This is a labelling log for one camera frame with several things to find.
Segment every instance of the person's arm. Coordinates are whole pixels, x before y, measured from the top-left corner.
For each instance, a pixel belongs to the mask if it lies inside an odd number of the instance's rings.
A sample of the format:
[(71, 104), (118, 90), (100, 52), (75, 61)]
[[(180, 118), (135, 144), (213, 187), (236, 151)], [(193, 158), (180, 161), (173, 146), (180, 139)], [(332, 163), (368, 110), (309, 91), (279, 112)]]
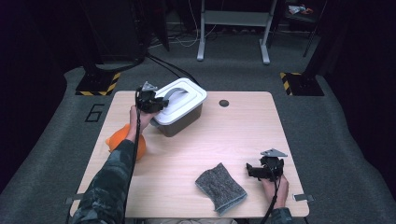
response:
[[(286, 199), (289, 194), (289, 181), (283, 175), (276, 181), (277, 184), (279, 183), (278, 181), (280, 182), (280, 185), (277, 191), (276, 203), (274, 204), (274, 209), (271, 213), (271, 223), (291, 224), (293, 223), (291, 213), (289, 208), (285, 206)], [(262, 179), (262, 186), (264, 187), (265, 197), (270, 203), (275, 195), (274, 182), (271, 182), (268, 179)]]
[[(155, 114), (140, 114), (140, 131), (149, 125)], [(131, 107), (130, 130), (124, 140), (114, 149), (102, 169), (92, 179), (73, 223), (121, 223), (124, 217), (124, 202), (133, 165), (134, 140), (136, 137), (136, 108)]]

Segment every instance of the gray carpet floor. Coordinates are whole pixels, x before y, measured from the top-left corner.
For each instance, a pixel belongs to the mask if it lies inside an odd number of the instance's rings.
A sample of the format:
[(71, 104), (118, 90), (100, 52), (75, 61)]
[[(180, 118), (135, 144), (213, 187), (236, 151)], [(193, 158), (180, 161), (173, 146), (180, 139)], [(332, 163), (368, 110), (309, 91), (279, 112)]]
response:
[[(316, 199), (309, 204), (309, 223), (396, 223), (396, 202), (381, 174), (363, 158), (325, 79), (317, 76), (325, 93), (321, 97), (288, 96), (283, 88), (279, 73), (303, 72), (318, 37), (303, 58), (307, 39), (279, 33), (269, 49), (270, 65), (262, 63), (259, 38), (219, 35), (209, 39), (203, 62), (196, 61), (198, 43), (188, 48), (172, 43), (170, 51), (159, 46), (149, 52), (191, 73), (207, 91), (273, 94), (304, 192)], [(0, 223), (66, 222), (69, 207), (64, 200), (79, 186), (114, 96), (114, 92), (76, 96), (83, 75), (82, 68), (65, 74), (68, 86), (63, 101), (0, 196)], [(114, 91), (134, 91), (145, 81), (162, 87), (176, 78), (146, 59), (122, 72)], [(98, 122), (85, 122), (93, 105), (102, 114)], [(304, 223), (300, 218), (295, 221)]]

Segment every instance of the white lid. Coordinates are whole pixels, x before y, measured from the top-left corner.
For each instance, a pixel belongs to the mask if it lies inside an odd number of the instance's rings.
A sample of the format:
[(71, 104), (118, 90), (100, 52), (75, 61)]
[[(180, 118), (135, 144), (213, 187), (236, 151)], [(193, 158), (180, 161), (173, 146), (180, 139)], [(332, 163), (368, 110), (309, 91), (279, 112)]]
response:
[(184, 91), (175, 91), (169, 98), (169, 105), (154, 117), (161, 125), (172, 124), (176, 120), (183, 118), (206, 98), (206, 91), (185, 77), (179, 78), (157, 90), (155, 97), (164, 97), (166, 93), (174, 88), (181, 88)]

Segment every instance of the person's hand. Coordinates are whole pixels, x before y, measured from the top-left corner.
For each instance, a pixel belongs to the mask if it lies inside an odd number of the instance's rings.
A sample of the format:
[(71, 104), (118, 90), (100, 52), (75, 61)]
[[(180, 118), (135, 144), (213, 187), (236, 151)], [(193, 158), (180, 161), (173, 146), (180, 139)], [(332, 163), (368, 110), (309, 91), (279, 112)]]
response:
[[(143, 111), (140, 111), (140, 133), (142, 133), (147, 128), (147, 126), (149, 126), (149, 121), (159, 113), (160, 112), (148, 114)], [(136, 106), (132, 105), (130, 110), (130, 117), (129, 117), (130, 129), (125, 137), (126, 139), (132, 142), (134, 142), (134, 139), (136, 137), (136, 127), (137, 127), (136, 120), (137, 120)]]
[[(289, 194), (289, 181), (284, 175), (277, 179), (276, 185), (279, 185), (279, 189), (277, 190), (277, 199), (274, 205), (274, 209), (285, 207), (286, 199), (288, 198)], [(263, 178), (262, 186), (264, 187), (265, 198), (267, 198), (268, 203), (270, 203), (275, 195), (274, 182), (271, 182), (269, 179)]]

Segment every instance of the person's right arm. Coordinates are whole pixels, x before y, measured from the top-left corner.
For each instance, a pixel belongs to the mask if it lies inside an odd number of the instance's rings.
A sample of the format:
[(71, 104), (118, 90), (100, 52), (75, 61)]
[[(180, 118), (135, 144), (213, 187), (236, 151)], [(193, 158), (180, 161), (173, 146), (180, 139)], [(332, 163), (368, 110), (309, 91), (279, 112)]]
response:
[[(286, 199), (289, 194), (289, 181), (285, 176), (281, 176), (276, 184), (279, 184), (279, 189), (277, 191), (277, 199), (274, 204), (274, 209), (271, 213), (271, 223), (272, 224), (291, 224), (293, 223), (291, 213), (289, 208), (285, 206)], [(274, 182), (268, 179), (262, 179), (262, 186), (264, 187), (265, 197), (270, 203), (275, 195), (275, 185)]]

